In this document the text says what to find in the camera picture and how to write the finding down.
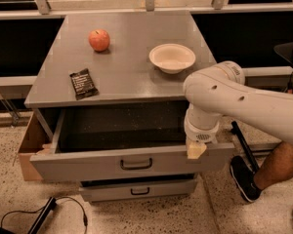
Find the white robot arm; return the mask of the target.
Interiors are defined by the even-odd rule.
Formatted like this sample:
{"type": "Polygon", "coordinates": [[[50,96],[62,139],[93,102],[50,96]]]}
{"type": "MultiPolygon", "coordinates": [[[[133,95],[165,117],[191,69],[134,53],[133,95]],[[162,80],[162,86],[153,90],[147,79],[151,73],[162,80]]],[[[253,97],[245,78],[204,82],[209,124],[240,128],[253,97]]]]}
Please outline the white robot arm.
{"type": "Polygon", "coordinates": [[[233,61],[191,73],[183,91],[189,102],[187,143],[214,141],[226,115],[293,145],[293,94],[247,87],[242,68],[233,61]]]}

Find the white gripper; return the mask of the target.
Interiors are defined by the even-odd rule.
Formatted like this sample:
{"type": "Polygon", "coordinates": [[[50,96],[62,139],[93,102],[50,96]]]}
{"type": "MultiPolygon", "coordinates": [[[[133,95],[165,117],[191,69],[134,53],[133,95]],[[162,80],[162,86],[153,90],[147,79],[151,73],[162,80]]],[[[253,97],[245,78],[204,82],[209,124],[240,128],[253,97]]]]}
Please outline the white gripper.
{"type": "Polygon", "coordinates": [[[186,145],[189,159],[198,159],[207,149],[205,143],[216,141],[220,119],[219,113],[208,113],[192,104],[188,106],[184,129],[188,138],[186,145]]]}

